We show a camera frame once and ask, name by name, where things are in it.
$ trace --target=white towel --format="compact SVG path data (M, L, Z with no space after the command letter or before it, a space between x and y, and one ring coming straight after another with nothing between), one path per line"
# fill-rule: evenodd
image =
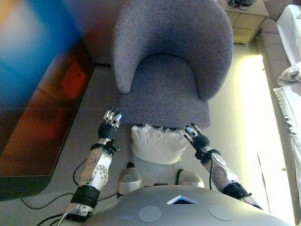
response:
M301 206L301 63L297 64L286 69L277 78L278 84L283 87L274 89L274 91L279 99L283 116L291 132L299 190L299 204Z
M301 83L301 61L284 70L277 78L277 83L281 87L295 82Z

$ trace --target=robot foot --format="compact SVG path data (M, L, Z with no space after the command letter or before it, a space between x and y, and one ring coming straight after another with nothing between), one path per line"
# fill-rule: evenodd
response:
M142 179L132 162L127 164L118 179L117 198L134 190L142 188Z
M205 187L202 178L193 171L179 169L175 180L176 185Z

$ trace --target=white pillow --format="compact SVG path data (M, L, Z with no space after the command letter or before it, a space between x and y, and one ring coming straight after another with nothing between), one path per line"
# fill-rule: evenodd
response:
M132 152L142 160L174 164L180 160L181 154L189 144L183 136L183 130L163 130L150 125L132 127Z

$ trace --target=armchair seat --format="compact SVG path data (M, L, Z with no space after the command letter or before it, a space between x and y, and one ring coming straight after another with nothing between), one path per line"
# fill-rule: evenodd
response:
M197 81L188 62L168 54L145 58L138 66L128 94L122 94L123 123L185 128L194 122L210 124L208 101L199 97Z

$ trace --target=black joint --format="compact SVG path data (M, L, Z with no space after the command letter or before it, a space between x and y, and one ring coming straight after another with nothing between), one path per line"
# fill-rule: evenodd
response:
M203 148L210 145L209 139L203 134L198 134L197 137L193 138L193 147L195 149Z
M127 164L127 168L135 168L135 165L132 162L129 162Z
M242 187L240 183L231 183L227 185L223 190L223 194L231 196L236 199L250 196L250 194Z
M116 129L112 125L103 122L98 129L98 138L107 138L112 140L115 136L115 132Z
M105 145L104 144L94 144L91 146L90 150L92 151L94 148L100 148L102 147L104 150L106 150L108 153L110 153L113 156L113 153L120 150L120 145L117 143L116 140L110 140Z
M208 152L203 152L201 150L197 151L194 155L196 156L197 159L201 160L201 163L204 165L206 164L209 160L211 160L211 155L213 153L217 153L219 155L221 155L221 153L215 149L211 149Z
M71 199L71 203L80 203L94 209L97 205L99 193L100 192L92 186L79 186Z
M76 214L68 214L66 216L66 219L67 220L74 220L74 221L78 221L78 222L85 222L86 220L88 220L88 218L90 218L92 216L93 216L93 213L89 211L85 217L80 216L80 215L76 215Z

